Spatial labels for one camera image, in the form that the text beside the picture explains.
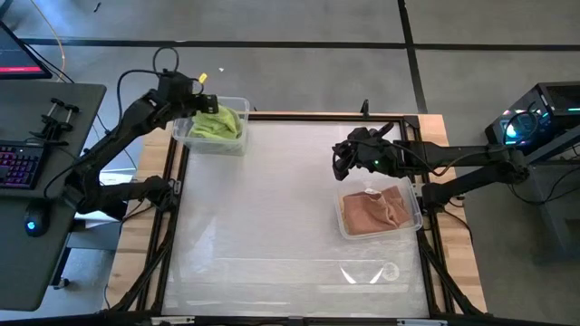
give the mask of concrete floor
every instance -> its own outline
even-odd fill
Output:
[[[402,42],[396,0],[37,0],[63,36],[136,40]],[[580,44],[576,0],[407,0],[416,43]],[[21,37],[52,37],[28,1],[16,0],[5,22]],[[58,64],[53,46],[37,47]],[[119,74],[150,67],[152,48],[67,46],[67,73],[109,91],[101,108],[108,126],[117,120],[114,86]],[[207,90],[248,98],[258,110],[417,111],[406,52],[401,50],[180,48],[180,70],[209,74]],[[537,82],[580,80],[580,53],[418,51],[429,113],[443,114],[452,145],[483,144],[483,128]],[[170,53],[159,66],[171,66]],[[128,105],[154,78],[123,83]],[[95,141],[91,136],[88,145]],[[129,152],[137,158],[141,144]],[[110,168],[129,168],[123,156]],[[501,185],[469,193],[466,202],[484,294],[500,317],[580,323],[580,264],[537,266],[538,212]],[[94,272],[79,292],[64,290],[38,312],[1,319],[99,310],[107,258],[80,255],[70,264]],[[65,303],[76,302],[71,308]]]

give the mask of monitor screen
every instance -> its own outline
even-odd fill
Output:
[[[43,64],[0,22],[0,80],[51,77]]]

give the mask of plastic container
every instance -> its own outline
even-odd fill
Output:
[[[401,192],[401,196],[405,203],[405,208],[407,212],[411,215],[411,219],[403,223],[398,229],[382,231],[366,235],[349,235],[346,232],[343,221],[343,210],[342,201],[344,196],[348,196],[354,193],[364,191],[368,188],[383,191],[386,188],[396,186]],[[408,177],[396,178],[396,177],[382,177],[377,179],[369,180],[358,180],[351,182],[341,182],[336,193],[336,216],[338,217],[338,225],[340,226],[341,234],[349,240],[357,239],[367,239],[374,238],[378,236],[393,235],[402,230],[412,230],[417,231],[423,225],[423,218],[421,214],[421,209],[419,208],[419,203],[417,203],[417,198],[412,189],[411,181]]]
[[[242,125],[242,134],[238,139],[204,139],[190,137],[189,132],[195,128],[191,118],[176,119],[173,124],[173,138],[182,142],[192,153],[221,154],[242,156],[246,153],[247,117],[250,102],[244,98],[217,96],[219,104],[236,111]]]

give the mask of rgb keyboard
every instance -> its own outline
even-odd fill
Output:
[[[44,145],[0,140],[0,187],[34,189]]]

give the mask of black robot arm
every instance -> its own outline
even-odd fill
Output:
[[[428,141],[390,142],[383,139],[392,128],[389,123],[379,130],[357,128],[347,140],[333,147],[333,172],[337,180],[348,176],[354,167],[366,168],[391,177],[421,175],[441,176],[435,168],[483,167],[449,182],[428,183],[418,190],[426,207],[439,208],[459,196],[494,182],[517,184],[528,177],[523,154],[514,148],[494,146],[440,147]]]
[[[140,183],[102,186],[101,170],[137,137],[146,135],[167,122],[204,113],[218,112],[216,95],[193,94],[193,80],[179,72],[159,76],[157,90],[150,90],[134,101],[121,123],[77,161],[66,178],[64,200],[81,214],[97,210],[121,220],[127,201],[147,198],[154,206],[169,208],[175,203],[173,186],[159,176]]]

